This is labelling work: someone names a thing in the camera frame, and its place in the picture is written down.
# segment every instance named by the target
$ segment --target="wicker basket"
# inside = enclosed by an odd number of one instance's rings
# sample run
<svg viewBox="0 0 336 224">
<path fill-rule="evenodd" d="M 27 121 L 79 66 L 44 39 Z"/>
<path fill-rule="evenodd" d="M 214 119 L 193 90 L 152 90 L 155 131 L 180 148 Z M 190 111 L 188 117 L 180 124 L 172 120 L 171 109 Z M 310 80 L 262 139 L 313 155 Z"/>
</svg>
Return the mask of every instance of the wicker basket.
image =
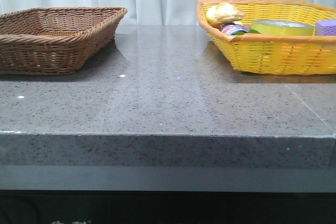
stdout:
<svg viewBox="0 0 336 224">
<path fill-rule="evenodd" d="M 305 1 L 199 1 L 197 19 L 234 69 L 271 74 L 335 74 L 336 36 L 226 35 L 211 27 L 207 10 L 221 2 L 238 6 L 244 24 L 254 19 L 282 19 L 315 25 L 336 19 L 336 8 Z"/>
<path fill-rule="evenodd" d="M 72 74 L 114 38 L 124 7 L 33 8 L 0 15 L 0 72 Z"/>
</svg>

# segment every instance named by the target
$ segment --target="brown wicker basket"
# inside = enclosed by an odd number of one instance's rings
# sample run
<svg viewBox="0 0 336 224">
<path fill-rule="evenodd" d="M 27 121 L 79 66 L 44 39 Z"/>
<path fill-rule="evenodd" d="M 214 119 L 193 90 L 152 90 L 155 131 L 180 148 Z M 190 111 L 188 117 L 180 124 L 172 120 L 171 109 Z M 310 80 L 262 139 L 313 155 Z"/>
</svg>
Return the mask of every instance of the brown wicker basket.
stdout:
<svg viewBox="0 0 336 224">
<path fill-rule="evenodd" d="M 0 72 L 72 74 L 114 38 L 124 7 L 32 8 L 0 15 Z"/>
</svg>

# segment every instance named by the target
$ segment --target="white speck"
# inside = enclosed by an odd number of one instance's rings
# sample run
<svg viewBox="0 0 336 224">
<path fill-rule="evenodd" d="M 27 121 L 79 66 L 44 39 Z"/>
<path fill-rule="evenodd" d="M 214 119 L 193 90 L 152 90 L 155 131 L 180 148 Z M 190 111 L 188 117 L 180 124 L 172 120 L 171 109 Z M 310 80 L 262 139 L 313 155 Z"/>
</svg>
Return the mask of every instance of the white speck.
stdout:
<svg viewBox="0 0 336 224">
<path fill-rule="evenodd" d="M 15 133 L 20 134 L 22 131 L 0 131 L 1 133 Z"/>
</svg>

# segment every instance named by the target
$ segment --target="countertop seam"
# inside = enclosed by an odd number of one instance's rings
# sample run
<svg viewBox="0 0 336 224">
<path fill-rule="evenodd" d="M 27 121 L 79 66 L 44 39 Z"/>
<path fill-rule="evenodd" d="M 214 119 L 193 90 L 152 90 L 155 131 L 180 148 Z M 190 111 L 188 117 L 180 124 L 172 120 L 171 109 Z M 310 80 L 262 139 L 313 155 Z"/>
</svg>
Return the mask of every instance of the countertop seam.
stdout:
<svg viewBox="0 0 336 224">
<path fill-rule="evenodd" d="M 336 140 L 336 132 L 334 131 L 334 129 L 328 124 L 325 122 L 325 120 L 320 117 L 318 115 L 318 113 L 315 112 L 315 110 L 313 108 L 311 108 L 298 94 L 296 94 L 287 84 L 285 84 L 286 88 L 289 89 L 290 92 L 292 92 L 293 95 L 296 96 L 297 99 L 299 99 L 300 102 L 302 102 L 302 104 L 304 106 L 306 106 L 323 124 L 325 124 L 333 133 L 333 137 L 334 139 Z"/>
</svg>

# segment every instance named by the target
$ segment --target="orange basket rim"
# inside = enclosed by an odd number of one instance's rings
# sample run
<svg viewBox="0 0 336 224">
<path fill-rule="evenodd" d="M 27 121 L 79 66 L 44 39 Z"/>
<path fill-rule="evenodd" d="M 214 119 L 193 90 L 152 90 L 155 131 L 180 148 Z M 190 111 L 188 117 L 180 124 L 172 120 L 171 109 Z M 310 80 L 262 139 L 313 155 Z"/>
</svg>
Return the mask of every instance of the orange basket rim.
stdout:
<svg viewBox="0 0 336 224">
<path fill-rule="evenodd" d="M 336 36 L 277 36 L 265 34 L 244 34 L 244 35 L 227 35 L 222 33 L 217 28 L 210 26 L 202 19 L 203 5 L 217 5 L 222 2 L 230 4 L 287 4 L 287 5 L 301 5 L 313 7 L 319 10 L 325 10 L 336 14 L 336 8 L 313 4 L 307 1 L 277 1 L 277 0 L 200 0 L 197 2 L 197 21 L 199 25 L 218 39 L 223 39 L 227 42 L 284 42 L 284 43 L 311 43 L 311 44 L 336 44 Z"/>
</svg>

